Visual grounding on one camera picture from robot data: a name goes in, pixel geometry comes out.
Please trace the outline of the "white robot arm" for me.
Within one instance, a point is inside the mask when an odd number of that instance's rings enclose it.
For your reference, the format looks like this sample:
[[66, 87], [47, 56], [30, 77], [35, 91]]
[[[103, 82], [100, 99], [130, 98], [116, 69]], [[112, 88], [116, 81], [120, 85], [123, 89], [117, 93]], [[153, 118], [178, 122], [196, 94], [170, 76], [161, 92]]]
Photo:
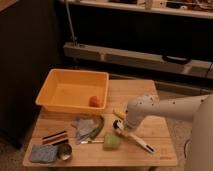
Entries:
[[213, 94], [157, 102], [146, 95], [133, 98], [128, 101], [124, 125], [136, 130], [148, 115], [191, 122], [185, 171], [213, 171]]

